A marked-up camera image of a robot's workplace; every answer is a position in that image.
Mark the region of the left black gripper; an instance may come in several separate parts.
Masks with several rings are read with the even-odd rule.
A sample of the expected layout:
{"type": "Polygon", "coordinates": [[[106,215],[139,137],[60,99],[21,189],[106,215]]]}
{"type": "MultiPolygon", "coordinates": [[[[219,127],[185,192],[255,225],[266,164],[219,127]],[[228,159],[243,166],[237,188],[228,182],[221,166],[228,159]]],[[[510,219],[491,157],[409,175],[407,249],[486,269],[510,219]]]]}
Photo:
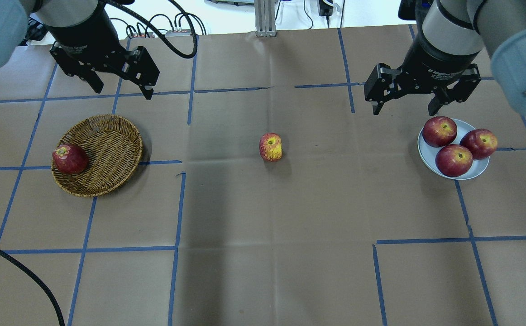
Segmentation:
{"type": "Polygon", "coordinates": [[[159,68],[145,47],[126,50],[120,45],[104,9],[94,9],[79,24],[49,31],[56,40],[50,54],[67,76],[79,77],[100,94],[104,83],[97,73],[115,74],[138,85],[146,100],[153,98],[159,68]]]}

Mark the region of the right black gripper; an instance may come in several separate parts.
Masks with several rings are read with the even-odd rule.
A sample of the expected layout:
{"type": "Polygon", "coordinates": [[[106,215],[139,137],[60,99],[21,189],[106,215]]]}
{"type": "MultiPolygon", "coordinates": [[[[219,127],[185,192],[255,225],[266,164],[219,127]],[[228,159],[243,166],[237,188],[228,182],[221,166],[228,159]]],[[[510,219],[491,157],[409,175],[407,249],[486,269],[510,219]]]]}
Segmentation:
{"type": "Polygon", "coordinates": [[[433,47],[422,35],[413,40],[400,66],[379,62],[364,84],[364,98],[371,102],[373,115],[383,105],[408,94],[433,94],[428,114],[433,117],[441,107],[466,101],[480,81],[473,54],[449,54],[433,47]]]}

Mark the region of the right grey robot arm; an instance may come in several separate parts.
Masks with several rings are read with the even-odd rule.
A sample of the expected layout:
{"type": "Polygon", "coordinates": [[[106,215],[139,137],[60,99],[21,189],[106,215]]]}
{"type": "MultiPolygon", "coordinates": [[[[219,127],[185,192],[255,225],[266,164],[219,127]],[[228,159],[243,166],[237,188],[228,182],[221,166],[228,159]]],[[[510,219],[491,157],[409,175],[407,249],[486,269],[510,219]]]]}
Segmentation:
{"type": "Polygon", "coordinates": [[[431,116],[467,101],[481,80],[473,61],[486,49],[494,80],[526,116],[526,0],[402,0],[398,16],[416,21],[417,34],[398,68],[380,62],[364,84],[375,115],[408,94],[433,94],[431,116]]]}

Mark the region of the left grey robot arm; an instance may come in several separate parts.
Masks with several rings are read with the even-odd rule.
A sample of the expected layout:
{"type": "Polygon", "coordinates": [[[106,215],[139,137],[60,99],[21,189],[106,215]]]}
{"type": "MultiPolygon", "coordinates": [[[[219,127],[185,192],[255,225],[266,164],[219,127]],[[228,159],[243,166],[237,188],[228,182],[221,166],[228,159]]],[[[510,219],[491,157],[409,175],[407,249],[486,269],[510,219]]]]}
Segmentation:
{"type": "Polygon", "coordinates": [[[15,48],[28,38],[32,22],[54,37],[50,54],[62,72],[79,77],[96,93],[104,83],[100,72],[119,76],[137,85],[145,99],[152,98],[159,68],[148,51],[139,46],[127,50],[105,6],[110,0],[0,0],[0,67],[15,48]]]}

